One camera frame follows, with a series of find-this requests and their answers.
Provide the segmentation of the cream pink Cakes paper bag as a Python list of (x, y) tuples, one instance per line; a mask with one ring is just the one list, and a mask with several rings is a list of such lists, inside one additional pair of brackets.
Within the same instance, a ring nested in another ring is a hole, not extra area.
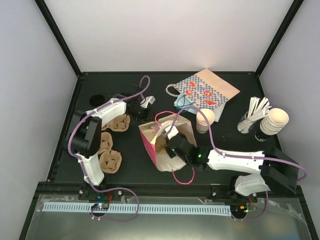
[(170, 112), (170, 115), (166, 117), (138, 126), (144, 147), (157, 170), (172, 174), (182, 169), (186, 164), (177, 156), (171, 159), (166, 153), (165, 128), (176, 127), (179, 133), (185, 135), (191, 144), (197, 146), (191, 121), (180, 115), (174, 121), (175, 117), (176, 114)]

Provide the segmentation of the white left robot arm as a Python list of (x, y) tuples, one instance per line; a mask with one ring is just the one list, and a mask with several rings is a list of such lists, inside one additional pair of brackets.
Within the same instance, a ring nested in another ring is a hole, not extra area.
[(103, 105), (73, 114), (66, 136), (66, 148), (69, 154), (78, 159), (83, 170), (84, 181), (92, 184), (89, 193), (97, 200), (103, 199), (108, 192), (102, 184), (105, 177), (100, 166), (100, 155), (110, 152), (115, 159), (107, 161), (106, 169), (115, 173), (122, 161), (119, 152), (113, 151), (113, 140), (107, 129), (114, 132), (125, 132), (131, 123), (131, 117), (138, 120), (151, 120), (154, 96), (134, 95), (126, 97), (115, 95)]

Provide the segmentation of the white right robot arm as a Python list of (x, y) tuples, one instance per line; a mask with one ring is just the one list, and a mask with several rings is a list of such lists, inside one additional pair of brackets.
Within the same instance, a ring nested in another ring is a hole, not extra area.
[(165, 140), (169, 157), (179, 157), (192, 168), (241, 172), (242, 175), (234, 177), (227, 189), (228, 198), (234, 202), (266, 191), (296, 194), (297, 162), (276, 147), (256, 152), (214, 150), (210, 146), (194, 146), (182, 133), (165, 134)]

